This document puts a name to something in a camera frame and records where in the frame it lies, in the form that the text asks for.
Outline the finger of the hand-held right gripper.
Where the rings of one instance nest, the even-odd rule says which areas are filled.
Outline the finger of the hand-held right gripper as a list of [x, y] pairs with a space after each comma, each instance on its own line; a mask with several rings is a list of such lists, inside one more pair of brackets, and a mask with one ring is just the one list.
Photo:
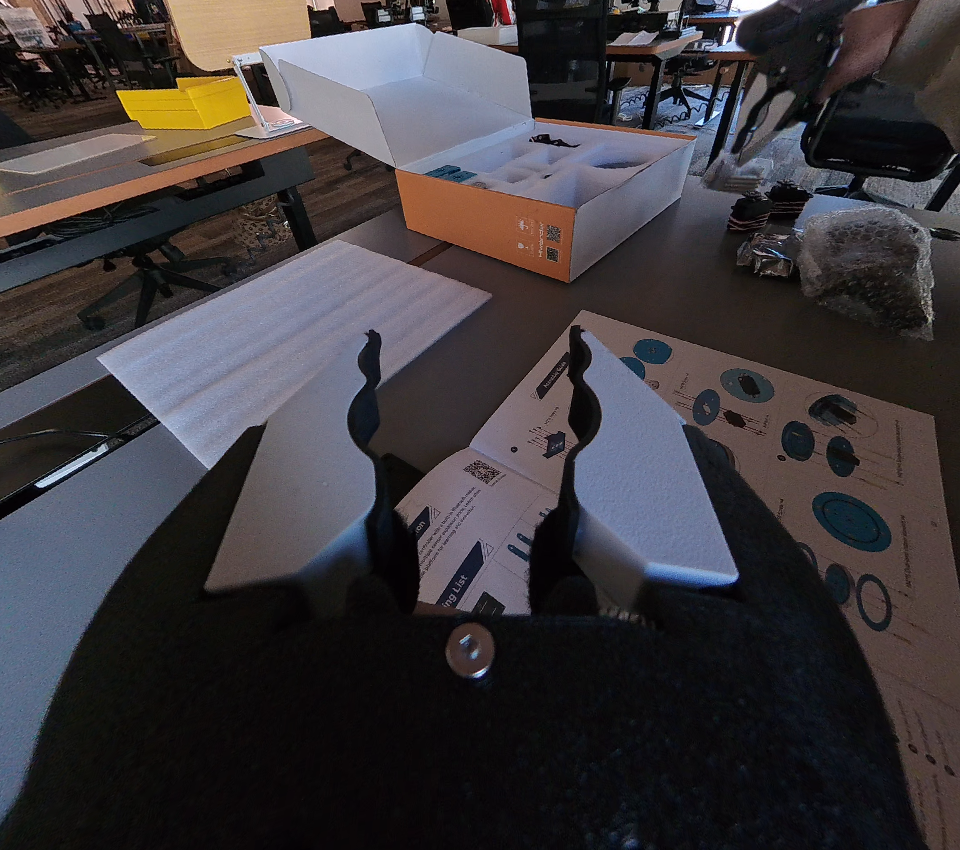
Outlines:
[[798, 97], [793, 91], [785, 90], [774, 96], [767, 108], [763, 121], [763, 145], [786, 132], [790, 128], [809, 123], [822, 111], [823, 104], [810, 96]]
[[789, 88], [770, 76], [750, 76], [730, 152], [737, 161], [756, 157], [789, 125]]

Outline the white flat tray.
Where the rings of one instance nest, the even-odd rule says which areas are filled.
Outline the white flat tray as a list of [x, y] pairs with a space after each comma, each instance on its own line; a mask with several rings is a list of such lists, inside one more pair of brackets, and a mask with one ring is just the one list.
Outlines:
[[31, 153], [1, 162], [1, 171], [20, 175], [42, 175], [86, 160], [100, 159], [130, 147], [157, 139], [148, 135], [106, 134]]

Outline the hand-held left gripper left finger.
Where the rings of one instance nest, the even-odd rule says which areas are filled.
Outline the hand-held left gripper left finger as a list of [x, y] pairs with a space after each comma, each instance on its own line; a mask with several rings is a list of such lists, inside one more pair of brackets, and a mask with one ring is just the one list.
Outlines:
[[271, 414], [208, 592], [292, 584], [318, 616], [340, 616], [351, 584], [373, 574], [402, 612], [414, 610], [416, 538], [394, 512], [369, 443], [379, 425], [380, 352], [373, 330], [353, 339]]

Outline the white and orange cardboard box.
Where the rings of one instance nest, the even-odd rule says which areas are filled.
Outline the white and orange cardboard box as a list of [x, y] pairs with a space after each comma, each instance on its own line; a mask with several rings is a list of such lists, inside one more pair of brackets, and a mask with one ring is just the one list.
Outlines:
[[579, 208], [431, 179], [428, 157], [532, 129], [525, 62], [402, 25], [264, 46], [284, 112], [395, 168], [406, 225], [570, 282], [682, 195], [693, 155], [674, 153]]

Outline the white foam sheet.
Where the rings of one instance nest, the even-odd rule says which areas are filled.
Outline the white foam sheet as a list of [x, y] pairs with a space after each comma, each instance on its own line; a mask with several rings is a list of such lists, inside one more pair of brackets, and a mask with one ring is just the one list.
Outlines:
[[388, 379], [490, 293], [342, 241], [184, 309], [99, 361], [206, 467], [324, 371], [382, 338]]

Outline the white metal stand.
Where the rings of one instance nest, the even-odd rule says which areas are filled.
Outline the white metal stand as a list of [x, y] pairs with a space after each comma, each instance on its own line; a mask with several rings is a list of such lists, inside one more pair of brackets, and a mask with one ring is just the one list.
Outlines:
[[259, 52], [234, 55], [230, 57], [230, 60], [236, 77], [246, 93], [247, 102], [255, 123], [253, 128], [246, 131], [241, 131], [239, 134], [240, 136], [268, 139], [277, 136], [283, 136], [307, 128], [306, 123], [283, 112], [279, 108], [260, 108], [258, 106], [257, 101], [254, 99], [254, 93], [246, 82], [243, 69], [245, 67], [253, 67], [258, 64], [262, 64]]

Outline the grey table with wooden edge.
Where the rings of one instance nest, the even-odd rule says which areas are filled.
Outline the grey table with wooden edge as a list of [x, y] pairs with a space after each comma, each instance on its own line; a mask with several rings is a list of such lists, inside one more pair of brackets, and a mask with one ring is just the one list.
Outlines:
[[7, 291], [94, 260], [150, 237], [174, 232], [254, 200], [281, 195], [300, 249], [317, 244], [297, 184], [313, 179], [306, 147], [325, 134], [302, 126], [270, 139], [240, 136], [244, 118], [210, 131], [144, 131], [137, 123], [45, 140], [2, 152], [2, 161], [46, 157], [62, 147], [104, 136], [132, 136], [134, 144], [38, 174], [2, 171], [3, 236], [74, 218], [125, 200], [144, 206], [136, 219], [3, 258]]

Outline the bubble wrap package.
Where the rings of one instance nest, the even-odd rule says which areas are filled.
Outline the bubble wrap package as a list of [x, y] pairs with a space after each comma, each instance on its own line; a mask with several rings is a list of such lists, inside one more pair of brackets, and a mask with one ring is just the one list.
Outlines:
[[805, 296], [902, 336], [933, 338], [930, 233], [894, 208], [811, 217], [798, 252]]

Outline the white foam insert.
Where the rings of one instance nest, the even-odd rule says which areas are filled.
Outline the white foam insert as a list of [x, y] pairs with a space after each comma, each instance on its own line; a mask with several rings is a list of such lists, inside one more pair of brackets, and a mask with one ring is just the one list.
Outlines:
[[[559, 149], [529, 142], [536, 134], [581, 146]], [[484, 184], [492, 191], [579, 208], [674, 153], [689, 156], [691, 143], [687, 136], [542, 121], [512, 136], [483, 137], [425, 158], [409, 170], [423, 175], [453, 164], [477, 174], [468, 185]]]

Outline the group of black office chairs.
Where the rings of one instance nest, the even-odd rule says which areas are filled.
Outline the group of black office chairs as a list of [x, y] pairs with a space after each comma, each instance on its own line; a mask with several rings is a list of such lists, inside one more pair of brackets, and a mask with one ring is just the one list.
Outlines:
[[174, 88], [179, 56], [167, 25], [121, 26], [107, 15], [87, 19], [91, 28], [72, 31], [59, 41], [47, 29], [55, 48], [37, 52], [20, 49], [2, 24], [2, 49], [41, 58], [62, 84], [83, 96], [93, 85], [110, 90]]

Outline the printed sign board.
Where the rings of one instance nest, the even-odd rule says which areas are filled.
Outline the printed sign board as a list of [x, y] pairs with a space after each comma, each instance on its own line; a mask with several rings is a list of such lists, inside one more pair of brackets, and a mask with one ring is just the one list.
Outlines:
[[0, 16], [3, 26], [20, 49], [37, 52], [56, 48], [47, 28], [33, 9], [2, 6]]

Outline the person's right hand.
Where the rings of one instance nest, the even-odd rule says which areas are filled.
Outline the person's right hand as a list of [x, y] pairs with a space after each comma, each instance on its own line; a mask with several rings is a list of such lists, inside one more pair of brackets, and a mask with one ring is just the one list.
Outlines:
[[813, 97], [822, 104], [847, 85], [876, 73], [921, 0], [896, 0], [856, 9], [843, 20], [842, 45]]

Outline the patterned ceramic pot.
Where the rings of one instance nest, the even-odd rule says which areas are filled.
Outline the patterned ceramic pot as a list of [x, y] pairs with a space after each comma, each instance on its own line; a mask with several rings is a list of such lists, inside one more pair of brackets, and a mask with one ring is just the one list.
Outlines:
[[238, 209], [233, 226], [235, 242], [254, 256], [293, 236], [283, 212], [277, 207]]

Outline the yellow plastic bin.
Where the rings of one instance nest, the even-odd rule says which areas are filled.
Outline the yellow plastic bin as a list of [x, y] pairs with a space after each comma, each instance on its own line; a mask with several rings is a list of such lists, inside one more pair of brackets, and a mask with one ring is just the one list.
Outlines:
[[236, 76], [184, 77], [178, 78], [176, 81], [178, 90], [184, 93], [196, 106], [200, 105], [200, 101], [212, 101], [215, 98], [236, 98], [246, 101], [246, 90]]
[[144, 129], [204, 131], [251, 116], [248, 100], [215, 98], [196, 106], [178, 88], [118, 90], [126, 114]]

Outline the black office chair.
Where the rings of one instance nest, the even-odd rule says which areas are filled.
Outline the black office chair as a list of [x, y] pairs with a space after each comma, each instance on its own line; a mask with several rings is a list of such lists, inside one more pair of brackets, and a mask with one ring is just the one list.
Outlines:
[[103, 270], [115, 270], [114, 259], [120, 257], [129, 258], [135, 268], [133, 275], [78, 313], [78, 320], [87, 330], [103, 329], [106, 321], [100, 311], [119, 301], [128, 292], [133, 291], [135, 286], [139, 288], [139, 296], [134, 328], [141, 328], [148, 321], [155, 297], [161, 295], [170, 299], [173, 296], [174, 286], [198, 290], [202, 293], [216, 293], [220, 290], [220, 286], [198, 280], [189, 276], [189, 273], [217, 266], [221, 274], [227, 278], [233, 278], [237, 274], [237, 267], [229, 257], [188, 259], [170, 242], [168, 237], [145, 240], [106, 254], [102, 257]]

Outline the black mesh chair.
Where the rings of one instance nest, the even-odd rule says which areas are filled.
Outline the black mesh chair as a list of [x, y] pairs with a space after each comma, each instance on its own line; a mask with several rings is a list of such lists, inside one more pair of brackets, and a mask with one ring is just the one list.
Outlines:
[[514, 0], [518, 52], [536, 119], [611, 124], [609, 0]]

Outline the silver foil bag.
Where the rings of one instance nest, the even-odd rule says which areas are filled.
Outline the silver foil bag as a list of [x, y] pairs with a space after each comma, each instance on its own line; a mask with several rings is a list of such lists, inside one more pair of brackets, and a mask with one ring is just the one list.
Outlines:
[[801, 247], [797, 234], [756, 232], [738, 248], [736, 265], [757, 276], [791, 279]]

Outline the white plastic bag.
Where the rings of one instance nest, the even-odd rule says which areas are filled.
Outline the white plastic bag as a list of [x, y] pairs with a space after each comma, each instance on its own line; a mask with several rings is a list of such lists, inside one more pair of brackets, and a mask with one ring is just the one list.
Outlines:
[[746, 194], [759, 190], [774, 168], [774, 161], [755, 158], [739, 165], [737, 158], [724, 152], [702, 174], [702, 185], [713, 191]]

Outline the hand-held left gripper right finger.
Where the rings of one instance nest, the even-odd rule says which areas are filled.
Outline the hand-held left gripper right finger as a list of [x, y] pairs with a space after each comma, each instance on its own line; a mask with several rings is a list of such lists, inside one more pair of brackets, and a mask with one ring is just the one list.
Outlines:
[[590, 332], [569, 332], [568, 422], [577, 438], [558, 503], [534, 532], [529, 604], [584, 576], [632, 608], [649, 581], [726, 587], [738, 569], [681, 417]]

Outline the white user manual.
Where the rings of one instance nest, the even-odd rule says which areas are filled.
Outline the white user manual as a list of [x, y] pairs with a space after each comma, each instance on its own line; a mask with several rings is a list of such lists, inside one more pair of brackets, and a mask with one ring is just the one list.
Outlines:
[[[958, 848], [958, 582], [933, 418], [582, 311], [574, 321], [726, 452], [858, 637], [931, 848]], [[420, 599], [526, 613], [535, 526], [572, 447], [564, 332], [398, 506]]]

